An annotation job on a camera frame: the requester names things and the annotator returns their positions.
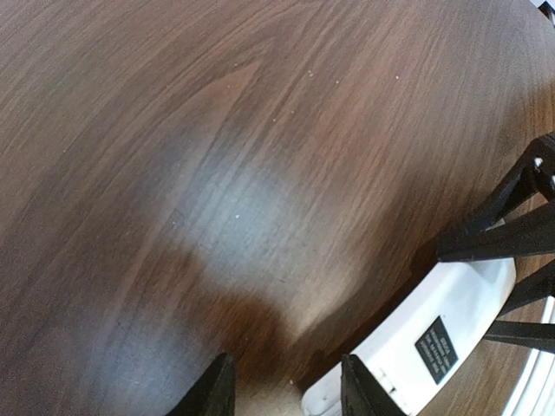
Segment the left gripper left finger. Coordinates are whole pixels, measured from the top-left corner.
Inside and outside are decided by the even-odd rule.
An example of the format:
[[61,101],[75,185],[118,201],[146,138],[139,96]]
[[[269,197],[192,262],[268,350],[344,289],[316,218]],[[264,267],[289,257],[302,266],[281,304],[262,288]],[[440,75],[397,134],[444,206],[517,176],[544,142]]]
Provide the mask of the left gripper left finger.
[[219,354],[167,416],[230,416],[235,413],[236,368],[232,356]]

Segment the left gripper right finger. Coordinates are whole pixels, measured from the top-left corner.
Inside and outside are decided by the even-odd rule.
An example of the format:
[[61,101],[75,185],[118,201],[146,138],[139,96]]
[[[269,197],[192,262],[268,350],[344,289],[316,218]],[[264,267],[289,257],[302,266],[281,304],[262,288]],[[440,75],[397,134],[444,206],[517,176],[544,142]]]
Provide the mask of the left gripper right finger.
[[354,354],[341,360],[341,408],[347,416],[394,416],[402,410]]

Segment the white red remote control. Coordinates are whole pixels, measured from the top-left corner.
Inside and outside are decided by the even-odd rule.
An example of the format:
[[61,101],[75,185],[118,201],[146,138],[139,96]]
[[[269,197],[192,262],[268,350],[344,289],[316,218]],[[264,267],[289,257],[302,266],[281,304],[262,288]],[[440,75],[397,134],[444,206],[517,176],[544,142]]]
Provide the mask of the white red remote control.
[[[437,263],[350,354],[402,410],[418,414],[472,353],[513,290],[512,258]],[[341,362],[302,398],[306,415],[342,415]]]

